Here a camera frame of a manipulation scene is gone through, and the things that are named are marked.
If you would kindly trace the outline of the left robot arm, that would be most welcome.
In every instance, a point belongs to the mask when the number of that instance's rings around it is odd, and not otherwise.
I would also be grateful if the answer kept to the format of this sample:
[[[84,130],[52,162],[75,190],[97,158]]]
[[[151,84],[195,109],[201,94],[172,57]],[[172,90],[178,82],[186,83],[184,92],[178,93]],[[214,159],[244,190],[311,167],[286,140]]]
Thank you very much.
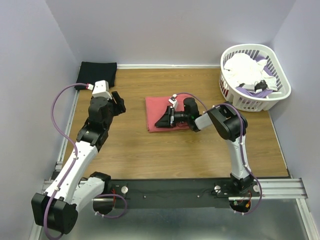
[[[34,221],[46,233],[55,230],[68,234],[78,219],[79,212],[95,197],[107,197],[112,202],[124,197],[116,194],[111,177],[94,172],[82,186],[78,186],[89,163],[108,138],[113,118],[126,112],[124,99],[117,91],[93,94],[88,117],[73,143],[73,151],[66,164],[44,193],[31,199]]]

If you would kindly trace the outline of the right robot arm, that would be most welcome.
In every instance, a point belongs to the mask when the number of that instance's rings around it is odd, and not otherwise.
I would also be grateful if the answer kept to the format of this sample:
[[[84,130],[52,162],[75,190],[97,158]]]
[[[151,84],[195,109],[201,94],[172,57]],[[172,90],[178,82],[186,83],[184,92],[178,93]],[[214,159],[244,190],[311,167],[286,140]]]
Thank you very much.
[[[183,110],[177,111],[176,105],[167,106],[164,114],[154,126],[158,129],[172,129],[180,123],[186,123],[194,132],[214,126],[219,136],[227,143],[231,159],[230,191],[241,196],[252,186],[251,174],[246,154],[245,138],[248,122],[228,101],[213,106],[200,114],[193,97],[183,100]]]

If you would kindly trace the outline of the red t shirt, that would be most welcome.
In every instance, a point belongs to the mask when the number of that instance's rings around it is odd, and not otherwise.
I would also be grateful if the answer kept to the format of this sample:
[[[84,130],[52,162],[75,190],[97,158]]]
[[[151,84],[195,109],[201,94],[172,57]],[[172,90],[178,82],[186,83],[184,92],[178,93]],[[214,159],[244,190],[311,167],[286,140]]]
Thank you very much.
[[[146,127],[149,133],[172,132],[177,130],[189,129],[186,123],[179,123],[173,128],[157,128],[155,123],[164,115],[167,106],[172,104],[169,102],[171,96],[159,96],[145,98],[146,106]]]

